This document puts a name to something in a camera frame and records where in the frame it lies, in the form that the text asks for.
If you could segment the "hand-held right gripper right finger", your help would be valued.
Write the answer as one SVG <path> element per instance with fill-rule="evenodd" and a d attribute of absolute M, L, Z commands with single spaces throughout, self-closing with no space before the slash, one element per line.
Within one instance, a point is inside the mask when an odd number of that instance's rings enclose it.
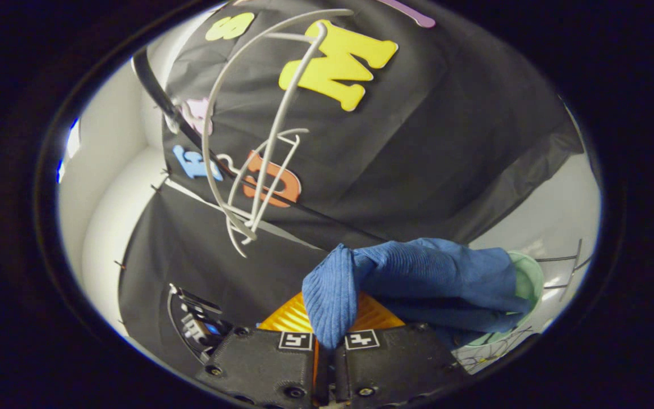
<path fill-rule="evenodd" d="M 334 397 L 350 408 L 398 408 L 456 391 L 465 370 L 426 323 L 406 324 L 371 296 L 334 352 Z"/>

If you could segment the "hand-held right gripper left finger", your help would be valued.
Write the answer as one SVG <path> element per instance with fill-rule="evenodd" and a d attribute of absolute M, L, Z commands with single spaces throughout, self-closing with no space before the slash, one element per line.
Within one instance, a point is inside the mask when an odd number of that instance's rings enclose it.
<path fill-rule="evenodd" d="M 329 402 L 325 357 L 301 293 L 256 328 L 234 327 L 207 356 L 196 380 L 262 408 L 317 408 Z"/>

